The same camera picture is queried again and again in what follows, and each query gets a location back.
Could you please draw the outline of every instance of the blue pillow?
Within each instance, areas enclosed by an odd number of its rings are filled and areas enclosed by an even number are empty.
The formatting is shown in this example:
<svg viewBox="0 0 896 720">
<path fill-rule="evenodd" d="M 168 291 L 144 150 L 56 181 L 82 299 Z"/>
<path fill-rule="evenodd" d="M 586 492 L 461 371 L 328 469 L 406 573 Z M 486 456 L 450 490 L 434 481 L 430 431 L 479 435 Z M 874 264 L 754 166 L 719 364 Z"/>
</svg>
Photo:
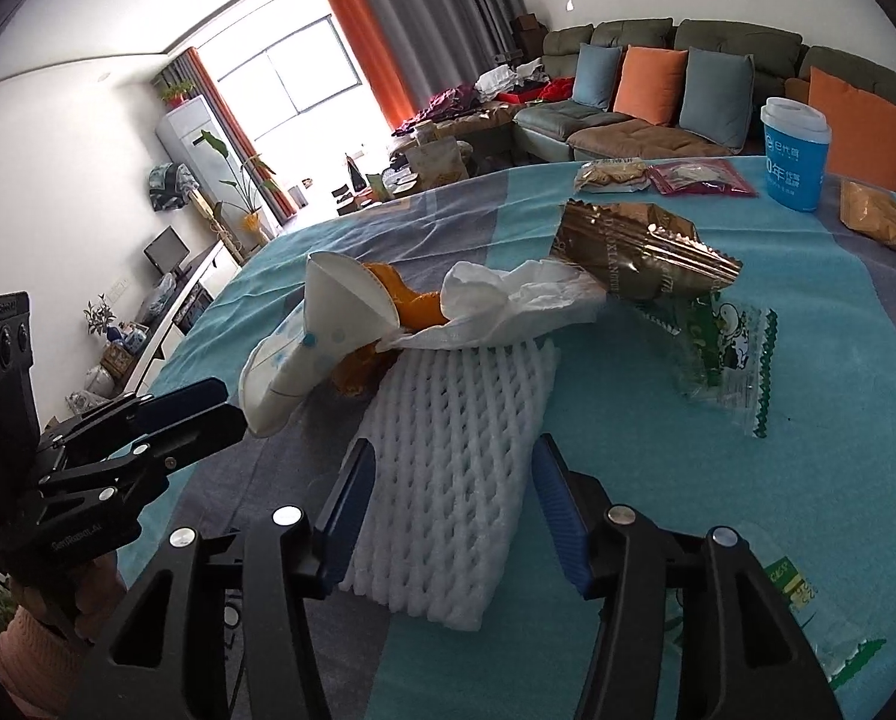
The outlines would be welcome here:
<svg viewBox="0 0 896 720">
<path fill-rule="evenodd" d="M 618 68 L 622 64 L 622 49 L 581 44 L 574 76 L 571 99 L 582 105 L 611 110 L 611 100 L 618 85 Z"/>
<path fill-rule="evenodd" d="M 737 154 L 747 138 L 754 57 L 689 49 L 678 127 Z"/>
</svg>

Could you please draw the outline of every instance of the wall outlet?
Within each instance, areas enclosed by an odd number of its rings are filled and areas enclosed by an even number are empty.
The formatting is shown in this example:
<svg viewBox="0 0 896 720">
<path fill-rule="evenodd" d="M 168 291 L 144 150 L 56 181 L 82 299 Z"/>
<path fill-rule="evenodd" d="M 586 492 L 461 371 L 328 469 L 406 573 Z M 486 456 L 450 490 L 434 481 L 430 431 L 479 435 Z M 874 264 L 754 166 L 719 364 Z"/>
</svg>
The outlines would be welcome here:
<svg viewBox="0 0 896 720">
<path fill-rule="evenodd" d="M 108 292 L 104 293 L 105 298 L 108 298 L 108 303 L 112 306 L 115 305 L 121 299 L 121 295 L 127 292 L 129 285 L 131 282 L 126 278 L 120 278 L 110 285 Z"/>
</svg>

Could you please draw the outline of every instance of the pink snack package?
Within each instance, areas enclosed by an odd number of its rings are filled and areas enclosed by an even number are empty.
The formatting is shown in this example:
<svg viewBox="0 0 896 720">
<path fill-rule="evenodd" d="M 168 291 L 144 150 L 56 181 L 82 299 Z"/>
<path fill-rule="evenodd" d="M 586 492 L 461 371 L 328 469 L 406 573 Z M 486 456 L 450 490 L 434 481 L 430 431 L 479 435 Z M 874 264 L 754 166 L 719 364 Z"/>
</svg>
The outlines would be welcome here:
<svg viewBox="0 0 896 720">
<path fill-rule="evenodd" d="M 648 169 L 661 194 L 731 194 L 757 196 L 730 162 L 723 159 L 678 159 Z"/>
</svg>

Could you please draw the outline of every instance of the window frame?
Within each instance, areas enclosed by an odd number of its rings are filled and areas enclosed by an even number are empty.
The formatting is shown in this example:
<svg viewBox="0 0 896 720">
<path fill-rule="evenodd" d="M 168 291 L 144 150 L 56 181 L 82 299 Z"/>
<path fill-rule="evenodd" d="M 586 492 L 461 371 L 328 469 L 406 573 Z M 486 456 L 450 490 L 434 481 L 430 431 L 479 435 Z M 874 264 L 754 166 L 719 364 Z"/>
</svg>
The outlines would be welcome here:
<svg viewBox="0 0 896 720">
<path fill-rule="evenodd" d="M 271 61 L 271 57 L 267 55 L 267 52 L 269 52 L 269 50 L 273 49 L 273 47 L 280 45 L 284 41 L 294 37 L 295 35 L 300 34 L 301 32 L 304 32 L 306 29 L 313 28 L 314 26 L 319 25 L 322 22 L 326 22 L 328 24 L 328 28 L 331 30 L 331 34 L 334 35 L 334 40 L 337 41 L 337 47 L 339 47 L 342 55 L 344 55 L 345 60 L 348 62 L 348 67 L 350 68 L 350 74 L 352 76 L 355 76 L 355 82 L 353 84 L 350 84 L 350 86 L 345 87 L 344 89 L 341 89 L 337 92 L 334 92 L 331 95 L 328 95 L 326 98 L 324 98 L 324 100 L 318 100 L 317 103 L 315 103 L 314 105 L 308 105 L 307 108 L 299 108 L 297 105 L 295 105 L 294 98 L 291 97 L 291 93 L 287 90 L 286 85 L 284 85 L 284 79 L 281 77 L 281 74 L 278 72 L 278 68 L 275 66 L 274 62 Z M 348 50 L 345 48 L 344 41 L 341 40 L 341 36 L 338 34 L 337 28 L 334 25 L 334 14 L 331 14 L 331 13 L 322 16 L 320 19 L 315 19 L 313 22 L 306 23 L 304 26 L 299 26 L 299 28 L 297 28 L 296 30 L 293 30 L 292 32 L 288 32 L 286 35 L 284 35 L 281 38 L 278 38 L 278 40 L 276 40 L 269 46 L 266 46 L 259 52 L 255 53 L 254 55 L 249 56 L 247 59 L 245 59 L 239 65 L 236 65 L 235 67 L 233 67 L 232 69 L 227 71 L 227 73 L 225 73 L 224 76 L 221 76 L 220 79 L 217 79 L 217 84 L 220 86 L 221 82 L 224 79 L 227 79 L 228 76 L 230 76 L 233 73 L 236 73 L 238 70 L 240 70 L 242 67 L 247 65 L 249 62 L 253 62 L 255 59 L 257 59 L 257 57 L 260 57 L 262 55 L 264 55 L 267 58 L 268 62 L 271 63 L 271 69 L 274 71 L 275 76 L 278 76 L 278 81 L 281 82 L 281 88 L 284 90 L 284 93 L 287 95 L 288 101 L 291 103 L 291 106 L 294 108 L 294 116 L 289 116 L 283 122 L 278 122 L 278 124 L 275 124 L 273 127 L 269 127 L 268 129 L 264 130 L 264 132 L 260 133 L 259 135 L 253 135 L 252 140 L 259 140 L 260 138 L 263 138 L 265 135 L 268 135 L 271 132 L 274 132 L 274 130 L 276 130 L 278 127 L 281 127 L 282 124 L 287 124 L 288 122 L 291 121 L 291 119 L 296 119 L 297 117 L 301 116 L 302 113 L 307 113 L 308 111 L 312 111 L 315 108 L 317 108 L 318 105 L 323 105 L 324 103 L 329 103 L 330 100 L 333 100 L 334 98 L 339 97 L 339 95 L 343 95 L 347 92 L 350 92 L 351 90 L 356 89 L 356 88 L 358 88 L 358 86 L 362 85 L 361 76 L 360 76 L 360 74 L 358 74 L 358 68 L 355 67 L 355 63 L 353 63 L 352 58 L 350 58 L 350 55 L 348 54 Z"/>
</svg>

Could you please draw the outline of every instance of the computer monitor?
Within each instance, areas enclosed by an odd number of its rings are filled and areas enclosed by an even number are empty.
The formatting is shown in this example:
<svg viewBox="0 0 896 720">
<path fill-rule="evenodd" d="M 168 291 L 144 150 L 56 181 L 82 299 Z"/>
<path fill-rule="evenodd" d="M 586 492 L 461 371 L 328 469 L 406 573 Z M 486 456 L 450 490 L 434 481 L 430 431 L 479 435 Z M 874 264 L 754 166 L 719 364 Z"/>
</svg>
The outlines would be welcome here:
<svg viewBox="0 0 896 720">
<path fill-rule="evenodd" d="M 178 237 L 173 227 L 168 227 L 158 235 L 152 244 L 144 250 L 151 264 L 164 276 L 177 272 L 180 274 L 181 264 L 190 253 L 184 242 Z"/>
</svg>

